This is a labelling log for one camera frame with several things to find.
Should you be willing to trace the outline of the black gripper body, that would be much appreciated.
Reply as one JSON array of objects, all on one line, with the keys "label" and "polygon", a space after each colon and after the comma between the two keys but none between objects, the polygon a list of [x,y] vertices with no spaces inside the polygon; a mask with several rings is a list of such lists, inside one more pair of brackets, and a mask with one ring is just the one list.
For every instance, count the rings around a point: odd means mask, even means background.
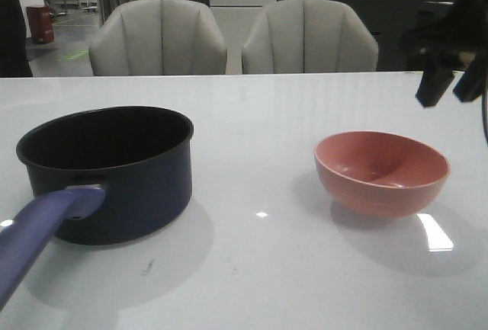
[{"label": "black gripper body", "polygon": [[407,30],[400,49],[410,58],[425,53],[443,66],[454,67],[454,56],[471,54],[468,70],[487,70],[487,0],[455,0],[445,16]]}]

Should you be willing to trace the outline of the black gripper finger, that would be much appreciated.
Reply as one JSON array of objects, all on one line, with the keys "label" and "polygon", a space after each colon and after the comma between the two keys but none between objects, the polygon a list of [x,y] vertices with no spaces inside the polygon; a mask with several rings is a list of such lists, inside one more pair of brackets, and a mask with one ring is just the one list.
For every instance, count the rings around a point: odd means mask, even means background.
[{"label": "black gripper finger", "polygon": [[487,61],[472,61],[454,87],[461,102],[471,102],[482,95],[487,80]]},{"label": "black gripper finger", "polygon": [[428,61],[419,87],[416,92],[416,99],[423,107],[434,107],[454,79],[451,69],[434,61]]}]

